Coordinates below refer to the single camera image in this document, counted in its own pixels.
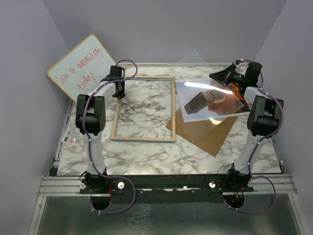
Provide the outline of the blue wooden photo frame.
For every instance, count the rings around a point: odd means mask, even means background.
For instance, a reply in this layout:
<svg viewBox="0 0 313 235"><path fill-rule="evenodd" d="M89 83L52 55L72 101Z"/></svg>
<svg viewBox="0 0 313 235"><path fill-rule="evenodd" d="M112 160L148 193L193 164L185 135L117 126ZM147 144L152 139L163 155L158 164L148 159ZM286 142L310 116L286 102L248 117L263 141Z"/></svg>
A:
<svg viewBox="0 0 313 235"><path fill-rule="evenodd" d="M125 82L125 94L116 103L111 140L176 141L175 77L136 76Z"/></svg>

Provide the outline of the hot air balloon photo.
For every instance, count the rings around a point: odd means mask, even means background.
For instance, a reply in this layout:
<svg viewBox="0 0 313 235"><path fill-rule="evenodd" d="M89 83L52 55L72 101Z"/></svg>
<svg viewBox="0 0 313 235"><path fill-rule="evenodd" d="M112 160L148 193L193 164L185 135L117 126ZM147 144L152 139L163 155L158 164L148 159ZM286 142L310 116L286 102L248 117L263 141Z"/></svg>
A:
<svg viewBox="0 0 313 235"><path fill-rule="evenodd" d="M177 80L176 90L184 122L247 115L250 108L239 90L211 78Z"/></svg>

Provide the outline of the clear acrylic sheet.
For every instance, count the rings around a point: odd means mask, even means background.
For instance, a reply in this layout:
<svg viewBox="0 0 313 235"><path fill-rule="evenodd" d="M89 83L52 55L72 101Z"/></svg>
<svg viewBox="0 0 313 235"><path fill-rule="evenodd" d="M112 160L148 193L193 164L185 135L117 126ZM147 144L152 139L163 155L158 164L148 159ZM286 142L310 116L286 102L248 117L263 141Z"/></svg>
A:
<svg viewBox="0 0 313 235"><path fill-rule="evenodd" d="M176 79L176 90L182 114L179 124L192 141L198 141L215 126L229 118L247 115L250 108L238 88L209 77L226 66L211 66L193 51L179 61L190 63L188 74Z"/></svg>

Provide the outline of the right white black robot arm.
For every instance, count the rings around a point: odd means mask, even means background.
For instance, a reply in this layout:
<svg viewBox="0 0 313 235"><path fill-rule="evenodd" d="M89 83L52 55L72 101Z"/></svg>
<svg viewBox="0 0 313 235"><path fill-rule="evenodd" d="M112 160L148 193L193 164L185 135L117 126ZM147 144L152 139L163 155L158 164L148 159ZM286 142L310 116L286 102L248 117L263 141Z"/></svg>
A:
<svg viewBox="0 0 313 235"><path fill-rule="evenodd" d="M236 68L244 62L247 62L247 69L242 75L236 72ZM284 122L284 100L262 90L262 67L258 62L237 60L226 69L209 75L216 81L238 85L240 95L252 103L247 119L247 140L224 180L229 191L238 190L253 178L251 170L257 156L265 142L278 133Z"/></svg>

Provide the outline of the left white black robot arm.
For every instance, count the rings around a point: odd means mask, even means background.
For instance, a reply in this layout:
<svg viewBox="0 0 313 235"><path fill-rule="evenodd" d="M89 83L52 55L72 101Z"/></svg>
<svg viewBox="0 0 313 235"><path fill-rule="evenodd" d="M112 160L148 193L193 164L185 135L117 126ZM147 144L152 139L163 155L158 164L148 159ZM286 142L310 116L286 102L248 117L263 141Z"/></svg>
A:
<svg viewBox="0 0 313 235"><path fill-rule="evenodd" d="M83 135L88 154L88 168L85 173L87 183L97 193L107 190L106 165L102 154L101 137L106 125L106 101L110 97L125 97L125 70L114 65L100 85L88 94L80 94L76 102L75 125Z"/></svg>

